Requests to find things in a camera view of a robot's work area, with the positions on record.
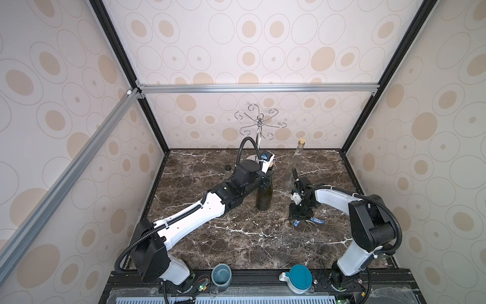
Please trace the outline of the dark green wine bottle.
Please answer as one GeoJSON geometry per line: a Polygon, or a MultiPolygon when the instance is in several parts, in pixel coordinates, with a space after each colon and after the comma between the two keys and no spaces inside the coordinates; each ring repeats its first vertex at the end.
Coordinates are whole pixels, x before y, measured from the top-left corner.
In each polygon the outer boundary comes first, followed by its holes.
{"type": "Polygon", "coordinates": [[[258,210],[265,211],[268,210],[273,197],[273,181],[271,188],[258,188],[257,195],[256,195],[256,207],[258,210]]]}

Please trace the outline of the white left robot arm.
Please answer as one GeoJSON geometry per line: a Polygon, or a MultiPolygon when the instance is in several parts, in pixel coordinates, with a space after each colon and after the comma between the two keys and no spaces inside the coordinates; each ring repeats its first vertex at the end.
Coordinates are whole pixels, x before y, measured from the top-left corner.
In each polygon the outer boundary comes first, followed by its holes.
{"type": "Polygon", "coordinates": [[[235,209],[247,195],[270,182],[268,171],[274,156],[268,152],[262,156],[269,159],[241,161],[228,180],[206,191],[191,206],[165,219],[143,219],[136,225],[128,254],[144,282],[162,279],[181,285],[188,280],[191,271],[169,251],[192,231],[235,209]]]}

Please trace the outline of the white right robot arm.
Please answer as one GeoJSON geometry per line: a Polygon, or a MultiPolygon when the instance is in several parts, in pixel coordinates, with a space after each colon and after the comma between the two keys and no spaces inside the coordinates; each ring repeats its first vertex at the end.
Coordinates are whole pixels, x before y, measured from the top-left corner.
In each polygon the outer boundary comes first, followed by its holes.
{"type": "Polygon", "coordinates": [[[401,246],[403,234],[397,217],[377,195],[364,196],[324,184],[312,184],[296,177],[292,190],[289,218],[318,222],[314,210],[330,206],[349,216],[352,242],[332,266],[332,277],[350,278],[363,271],[372,260],[392,256],[401,246]]]}

